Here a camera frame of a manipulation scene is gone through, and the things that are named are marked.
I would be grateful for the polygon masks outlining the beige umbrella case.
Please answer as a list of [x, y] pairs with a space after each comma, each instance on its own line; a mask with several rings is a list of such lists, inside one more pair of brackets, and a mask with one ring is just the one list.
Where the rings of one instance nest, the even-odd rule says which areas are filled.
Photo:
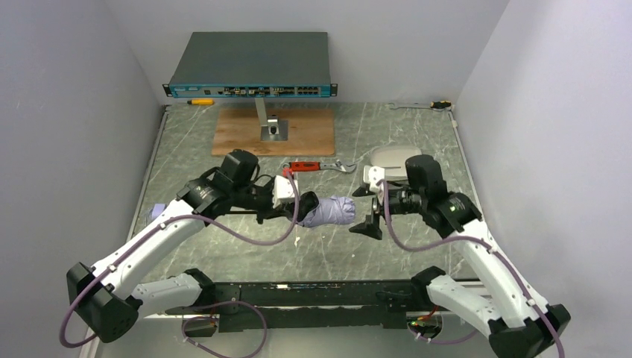
[[386, 145], [371, 152], [370, 164], [384, 168], [387, 180], [403, 181], [407, 180], [405, 161], [421, 154], [422, 151], [413, 145]]

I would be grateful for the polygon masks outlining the purple folding umbrella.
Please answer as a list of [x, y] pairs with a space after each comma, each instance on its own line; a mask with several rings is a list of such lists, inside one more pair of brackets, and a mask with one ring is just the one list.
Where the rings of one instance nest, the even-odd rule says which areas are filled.
[[[318, 207], [312, 211], [302, 222], [297, 222], [301, 227], [318, 227], [326, 224], [347, 225], [352, 224], [356, 218], [356, 206], [353, 199], [348, 197], [340, 197], [333, 195], [328, 198], [319, 198]], [[142, 217], [145, 225], [157, 219], [166, 209], [167, 204], [155, 204]], [[291, 221], [294, 215], [294, 202], [283, 204], [284, 216]], [[248, 211], [245, 213], [241, 210], [232, 211], [229, 215], [244, 214], [252, 215]]]

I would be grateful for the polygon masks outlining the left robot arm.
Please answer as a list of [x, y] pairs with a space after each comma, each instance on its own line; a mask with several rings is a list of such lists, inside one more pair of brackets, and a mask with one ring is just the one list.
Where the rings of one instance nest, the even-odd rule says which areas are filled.
[[233, 208], [254, 213], [258, 223], [290, 218], [292, 226], [317, 208], [317, 195], [312, 191], [300, 193], [291, 173], [274, 176], [264, 186], [256, 185], [259, 168], [255, 154], [231, 151], [221, 165], [186, 182], [159, 216], [119, 249], [92, 265], [74, 264], [66, 273], [69, 311], [60, 328], [62, 346], [87, 343], [72, 343], [66, 338], [72, 314], [92, 330], [93, 339], [113, 342], [158, 303], [191, 306], [210, 299], [212, 281], [197, 269], [167, 283], [152, 283], [156, 293], [139, 287], [139, 282], [188, 238], [210, 225], [219, 227], [218, 217], [232, 214]]

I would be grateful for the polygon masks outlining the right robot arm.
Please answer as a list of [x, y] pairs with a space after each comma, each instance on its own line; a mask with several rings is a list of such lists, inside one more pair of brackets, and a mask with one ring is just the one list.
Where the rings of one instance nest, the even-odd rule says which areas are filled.
[[[407, 252], [452, 245], [474, 270], [487, 296], [474, 293], [444, 270], [432, 266], [411, 279], [411, 297], [456, 314], [485, 336], [497, 357], [538, 357], [555, 347], [564, 357], [561, 334], [571, 320], [562, 304], [550, 304], [507, 258], [475, 203], [462, 192], [448, 190], [438, 161], [418, 154], [405, 161], [404, 183], [388, 180], [380, 166], [365, 166], [356, 196], [374, 196], [373, 209], [351, 227], [374, 239], [385, 223], [394, 243]], [[395, 233], [393, 216], [418, 214], [441, 237], [428, 245], [406, 245]]]

